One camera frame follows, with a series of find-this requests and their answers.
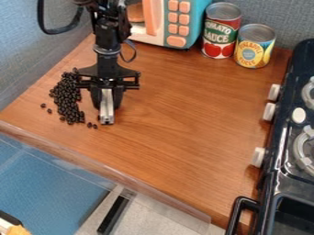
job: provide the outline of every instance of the tin can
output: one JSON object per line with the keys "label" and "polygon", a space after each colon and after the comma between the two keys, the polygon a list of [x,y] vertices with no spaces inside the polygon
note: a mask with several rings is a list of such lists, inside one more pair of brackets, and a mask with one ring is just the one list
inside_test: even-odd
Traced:
{"label": "tin can", "polygon": [[275,45],[275,32],[261,24],[250,24],[239,30],[234,60],[251,69],[264,67],[270,60]]}
{"label": "tin can", "polygon": [[238,29],[240,9],[230,3],[216,3],[207,7],[202,52],[211,58],[232,56]]}

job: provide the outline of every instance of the stove knob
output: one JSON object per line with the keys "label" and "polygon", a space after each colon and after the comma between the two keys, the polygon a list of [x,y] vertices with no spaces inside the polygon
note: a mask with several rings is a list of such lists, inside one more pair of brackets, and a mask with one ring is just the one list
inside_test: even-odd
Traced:
{"label": "stove knob", "polygon": [[279,97],[280,93],[280,84],[272,84],[269,94],[268,94],[268,99],[272,101],[276,101],[277,98]]}
{"label": "stove knob", "polygon": [[292,113],[292,120],[297,124],[301,124],[306,118],[307,114],[302,107],[297,107]]}
{"label": "stove knob", "polygon": [[252,156],[251,165],[261,168],[265,156],[265,148],[256,147]]}
{"label": "stove knob", "polygon": [[273,120],[275,113],[275,104],[273,103],[267,103],[264,113],[263,113],[263,120],[265,121],[271,121]]}

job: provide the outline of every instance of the blue-gray wall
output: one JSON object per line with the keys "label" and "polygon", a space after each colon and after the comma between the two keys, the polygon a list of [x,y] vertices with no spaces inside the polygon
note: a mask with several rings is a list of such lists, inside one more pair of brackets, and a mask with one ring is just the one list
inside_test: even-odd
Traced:
{"label": "blue-gray wall", "polygon": [[277,47],[293,49],[303,39],[314,38],[313,0],[226,0],[240,7],[242,24],[262,23],[277,35]]}
{"label": "blue-gray wall", "polygon": [[[70,0],[46,0],[47,27],[64,26],[75,11]],[[0,22],[0,110],[91,32],[85,11],[78,28],[58,36],[43,34],[37,0],[1,0]]]}

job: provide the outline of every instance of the red can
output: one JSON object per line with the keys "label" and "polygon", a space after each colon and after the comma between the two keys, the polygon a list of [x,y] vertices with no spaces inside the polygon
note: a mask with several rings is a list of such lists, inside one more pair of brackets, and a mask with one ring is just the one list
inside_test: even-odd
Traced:
{"label": "red can", "polygon": [[207,7],[202,52],[211,58],[223,59],[233,55],[241,24],[240,9],[230,3]]}

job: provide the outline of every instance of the black stove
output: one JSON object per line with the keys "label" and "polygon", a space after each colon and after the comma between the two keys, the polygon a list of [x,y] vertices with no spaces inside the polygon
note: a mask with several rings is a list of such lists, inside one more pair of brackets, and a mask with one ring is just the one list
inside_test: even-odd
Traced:
{"label": "black stove", "polygon": [[226,234],[240,234],[245,209],[254,212],[250,234],[314,234],[314,39],[295,47],[283,84],[268,98],[264,119],[274,125],[252,160],[262,168],[259,199],[236,199]]}

